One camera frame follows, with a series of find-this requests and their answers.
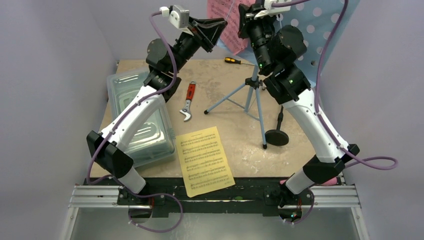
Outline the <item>pink sheet music page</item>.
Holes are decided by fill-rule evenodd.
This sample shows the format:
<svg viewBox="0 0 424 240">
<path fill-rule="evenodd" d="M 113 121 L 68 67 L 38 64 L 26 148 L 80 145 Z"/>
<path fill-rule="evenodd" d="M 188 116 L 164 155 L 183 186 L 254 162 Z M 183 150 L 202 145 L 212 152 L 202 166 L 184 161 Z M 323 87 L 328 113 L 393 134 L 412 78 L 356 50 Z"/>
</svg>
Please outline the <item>pink sheet music page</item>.
<svg viewBox="0 0 424 240">
<path fill-rule="evenodd" d="M 254 4 L 255 0 L 207 0 L 206 14 L 210 19 L 224 18 L 227 21 L 220 41 L 228 50 L 237 55 L 248 47 L 248 40 L 239 38 L 240 13 L 239 4 Z"/>
</svg>

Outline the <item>red handled adjustable wrench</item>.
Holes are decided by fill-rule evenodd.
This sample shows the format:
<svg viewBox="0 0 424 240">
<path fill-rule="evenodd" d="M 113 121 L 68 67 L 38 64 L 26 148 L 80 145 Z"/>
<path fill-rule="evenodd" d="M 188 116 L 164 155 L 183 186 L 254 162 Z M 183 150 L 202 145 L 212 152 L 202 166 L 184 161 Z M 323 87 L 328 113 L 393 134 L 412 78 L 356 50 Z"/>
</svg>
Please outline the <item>red handled adjustable wrench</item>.
<svg viewBox="0 0 424 240">
<path fill-rule="evenodd" d="M 184 122 L 188 122 L 192 117 L 190 107 L 194 97 L 195 89 L 196 89 L 196 81 L 192 80 L 188 85 L 184 107 L 179 111 L 181 114 L 184 115 L 184 119 L 183 119 Z"/>
</svg>

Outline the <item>blue perforated music stand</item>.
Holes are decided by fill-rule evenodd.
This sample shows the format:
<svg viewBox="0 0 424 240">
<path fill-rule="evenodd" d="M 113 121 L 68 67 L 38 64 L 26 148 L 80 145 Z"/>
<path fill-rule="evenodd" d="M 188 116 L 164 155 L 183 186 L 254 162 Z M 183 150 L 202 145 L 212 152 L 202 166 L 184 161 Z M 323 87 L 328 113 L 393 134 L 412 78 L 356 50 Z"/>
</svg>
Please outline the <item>blue perforated music stand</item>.
<svg viewBox="0 0 424 240">
<path fill-rule="evenodd" d="M 353 153 L 358 149 L 335 130 L 319 103 L 319 90 L 313 89 L 307 76 L 296 66 L 307 46 L 301 31 L 285 25 L 270 39 L 250 41 L 259 74 L 270 95 L 297 121 L 321 155 Z"/>
</svg>

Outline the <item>black microphone stand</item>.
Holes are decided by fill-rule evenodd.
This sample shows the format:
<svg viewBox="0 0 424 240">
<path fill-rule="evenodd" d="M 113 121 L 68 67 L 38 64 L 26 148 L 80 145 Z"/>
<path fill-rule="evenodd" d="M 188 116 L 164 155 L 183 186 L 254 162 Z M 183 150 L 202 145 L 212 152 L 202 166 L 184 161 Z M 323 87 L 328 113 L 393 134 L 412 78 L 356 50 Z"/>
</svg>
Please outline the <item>black microphone stand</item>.
<svg viewBox="0 0 424 240">
<path fill-rule="evenodd" d="M 280 107 L 279 114 L 277 116 L 277 125 L 275 129 L 270 129 L 265 132 L 265 140 L 268 144 L 273 146 L 285 146 L 289 143 L 289 136 L 281 130 L 281 125 L 284 119 L 284 107 Z"/>
</svg>

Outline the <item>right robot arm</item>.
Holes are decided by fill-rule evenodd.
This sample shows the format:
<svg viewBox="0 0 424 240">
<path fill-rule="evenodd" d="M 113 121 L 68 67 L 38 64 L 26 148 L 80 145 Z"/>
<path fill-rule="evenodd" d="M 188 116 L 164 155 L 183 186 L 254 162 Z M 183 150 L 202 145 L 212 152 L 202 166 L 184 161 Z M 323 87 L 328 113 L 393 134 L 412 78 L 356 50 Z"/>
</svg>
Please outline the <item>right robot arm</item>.
<svg viewBox="0 0 424 240">
<path fill-rule="evenodd" d="M 338 135 L 316 102 L 316 92 L 307 77 L 296 66 L 296 60 L 307 51 L 302 32 L 292 25 L 276 30 L 278 11 L 264 0 L 251 5 L 241 3 L 238 11 L 238 36 L 250 41 L 269 94 L 292 115 L 315 151 L 313 158 L 280 188 L 282 200 L 292 204 L 305 189 L 336 177 L 359 148 Z"/>
</svg>

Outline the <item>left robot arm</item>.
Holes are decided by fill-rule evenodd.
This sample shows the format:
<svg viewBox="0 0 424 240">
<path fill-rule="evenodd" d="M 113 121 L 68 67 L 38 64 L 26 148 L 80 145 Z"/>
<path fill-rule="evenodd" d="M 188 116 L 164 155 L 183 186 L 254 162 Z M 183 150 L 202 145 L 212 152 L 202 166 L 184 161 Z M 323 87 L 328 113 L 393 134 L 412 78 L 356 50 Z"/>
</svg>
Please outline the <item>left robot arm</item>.
<svg viewBox="0 0 424 240">
<path fill-rule="evenodd" d="M 138 205 L 146 203 L 149 191 L 146 180 L 135 170 L 133 159 L 125 149 L 147 119 L 176 92 L 181 78 L 177 76 L 188 60 L 202 48 L 210 53 L 228 22 L 222 18 L 189 17 L 174 45 L 168 44 L 158 30 L 158 38 L 147 48 L 148 75 L 130 104 L 100 132 L 86 136 L 91 163 L 97 163 L 130 192 Z"/>
</svg>

